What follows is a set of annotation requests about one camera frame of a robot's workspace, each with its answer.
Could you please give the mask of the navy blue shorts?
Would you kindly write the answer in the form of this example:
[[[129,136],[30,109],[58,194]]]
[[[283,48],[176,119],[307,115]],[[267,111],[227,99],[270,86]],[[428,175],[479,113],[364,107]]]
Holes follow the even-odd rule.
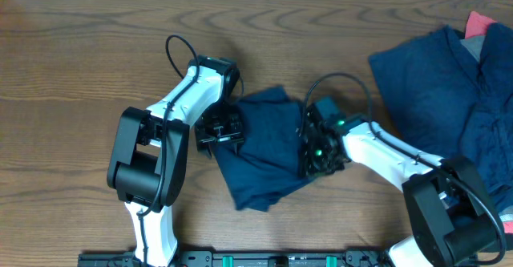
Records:
[[[244,142],[213,148],[235,209],[267,212],[282,197],[312,180],[299,177],[301,106],[282,86],[249,95],[236,104]]]

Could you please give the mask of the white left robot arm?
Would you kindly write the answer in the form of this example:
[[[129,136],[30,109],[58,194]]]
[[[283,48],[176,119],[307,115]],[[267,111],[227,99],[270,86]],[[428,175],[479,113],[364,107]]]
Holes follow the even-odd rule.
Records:
[[[190,134],[206,156],[220,144],[239,148],[244,143],[242,118],[228,101],[239,82],[235,62],[201,55],[159,102],[122,113],[107,185],[130,213],[134,265],[168,266],[176,254],[172,205],[184,184]]]

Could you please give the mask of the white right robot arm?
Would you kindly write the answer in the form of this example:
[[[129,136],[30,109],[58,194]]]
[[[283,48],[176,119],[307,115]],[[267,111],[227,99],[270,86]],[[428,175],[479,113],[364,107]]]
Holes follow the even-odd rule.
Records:
[[[503,223],[467,158],[425,153],[327,102],[307,107],[301,118],[302,176],[327,176],[357,163],[402,193],[413,233],[387,250],[391,266],[486,266],[504,258]]]

